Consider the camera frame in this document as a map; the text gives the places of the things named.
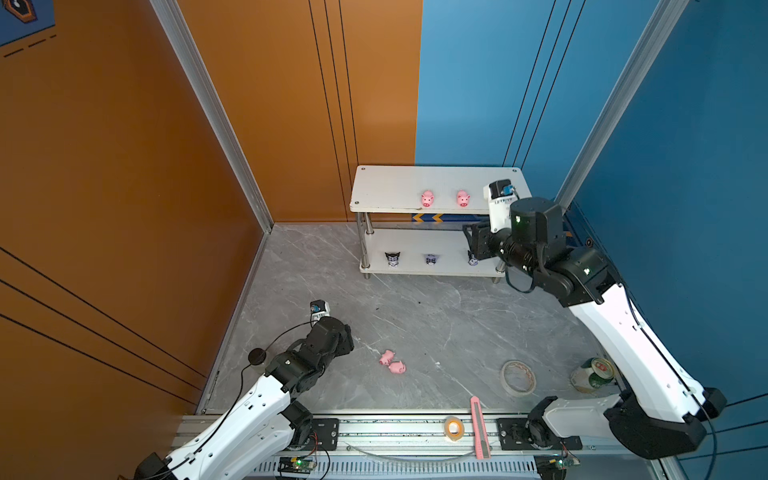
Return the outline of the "pink pig toy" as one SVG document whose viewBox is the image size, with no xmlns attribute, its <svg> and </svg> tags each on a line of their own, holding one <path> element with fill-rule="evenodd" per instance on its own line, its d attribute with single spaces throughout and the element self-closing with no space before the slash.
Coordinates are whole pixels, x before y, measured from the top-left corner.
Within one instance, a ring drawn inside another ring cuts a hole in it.
<svg viewBox="0 0 768 480">
<path fill-rule="evenodd" d="M 389 364 L 388 369 L 391 373 L 401 375 L 407 370 L 406 365 L 401 361 L 392 362 Z"/>
<path fill-rule="evenodd" d="M 383 366 L 389 366 L 395 357 L 395 353 L 391 350 L 386 350 L 380 357 L 379 363 Z"/>
<path fill-rule="evenodd" d="M 425 190 L 420 197 L 421 206 L 423 208 L 430 208 L 435 201 L 435 195 L 431 190 Z"/>
<path fill-rule="evenodd" d="M 470 194 L 465 190 L 460 190 L 457 192 L 456 195 L 456 203 L 461 208 L 466 208 L 469 206 L 471 200 Z"/>
</svg>

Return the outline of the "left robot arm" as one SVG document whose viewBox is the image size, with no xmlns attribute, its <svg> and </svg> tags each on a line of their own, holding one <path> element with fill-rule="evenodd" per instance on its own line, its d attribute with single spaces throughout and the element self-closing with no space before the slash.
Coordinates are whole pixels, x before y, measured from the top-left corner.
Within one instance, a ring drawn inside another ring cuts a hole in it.
<svg viewBox="0 0 768 480">
<path fill-rule="evenodd" d="M 165 457 L 153 453 L 135 479 L 243 479 L 289 445 L 304 444 L 312 414 L 297 398 L 314 387 L 331 362 L 351 353 L 351 327 L 324 316 L 275 356 L 253 386 L 242 388 L 227 412 Z"/>
</svg>

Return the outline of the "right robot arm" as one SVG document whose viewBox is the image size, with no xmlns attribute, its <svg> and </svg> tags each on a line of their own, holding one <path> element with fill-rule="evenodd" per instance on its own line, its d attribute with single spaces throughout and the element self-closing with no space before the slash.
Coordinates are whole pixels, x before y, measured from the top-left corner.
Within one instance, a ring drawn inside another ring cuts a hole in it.
<svg viewBox="0 0 768 480">
<path fill-rule="evenodd" d="M 498 259 L 554 296 L 591 331 L 627 384 L 603 398 L 545 398 L 527 418 L 532 444 L 548 449 L 562 438 L 606 437 L 648 460 L 697 450 L 727 400 L 675 360 L 611 261 L 595 248 L 569 245 L 563 212 L 550 200 L 497 198 L 489 209 L 488 221 L 462 228 L 470 257 Z"/>
</svg>

